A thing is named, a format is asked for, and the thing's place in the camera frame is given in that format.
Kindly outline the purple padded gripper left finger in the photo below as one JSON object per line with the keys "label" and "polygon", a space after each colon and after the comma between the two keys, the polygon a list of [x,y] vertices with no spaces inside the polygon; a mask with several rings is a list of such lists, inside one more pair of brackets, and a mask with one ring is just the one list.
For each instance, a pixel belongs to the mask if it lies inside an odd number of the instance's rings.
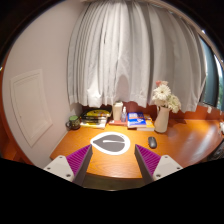
{"label": "purple padded gripper left finger", "polygon": [[92,145],[87,145],[68,156],[57,156],[44,170],[81,186],[92,154]]}

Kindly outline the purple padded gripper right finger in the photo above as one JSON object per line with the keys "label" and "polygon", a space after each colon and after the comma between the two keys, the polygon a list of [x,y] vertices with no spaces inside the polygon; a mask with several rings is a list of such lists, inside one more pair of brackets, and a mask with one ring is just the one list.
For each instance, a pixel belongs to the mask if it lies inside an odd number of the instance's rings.
{"label": "purple padded gripper right finger", "polygon": [[182,169],[182,166],[169,155],[159,156],[140,145],[135,145],[134,154],[145,184],[152,183]]}

